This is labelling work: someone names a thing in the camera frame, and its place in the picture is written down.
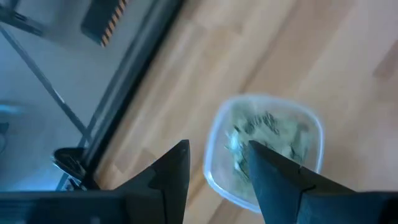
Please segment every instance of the plastic container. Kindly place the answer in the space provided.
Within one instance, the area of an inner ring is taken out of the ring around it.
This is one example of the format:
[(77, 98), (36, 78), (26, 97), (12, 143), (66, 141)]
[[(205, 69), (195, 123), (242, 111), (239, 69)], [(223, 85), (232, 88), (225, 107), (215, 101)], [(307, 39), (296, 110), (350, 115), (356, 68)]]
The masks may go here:
[(206, 145), (204, 175), (209, 185), (222, 197), (240, 207), (261, 213), (254, 194), (242, 195), (234, 187), (238, 178), (233, 175), (233, 157), (224, 147), (228, 142), (226, 133), (233, 128), (230, 123), (231, 109), (240, 103), (251, 106), (254, 110), (295, 116), (299, 121), (306, 123), (313, 140), (304, 166), (316, 173), (320, 173), (323, 161), (323, 126), (310, 109), (292, 101), (267, 95), (235, 96), (221, 105)]

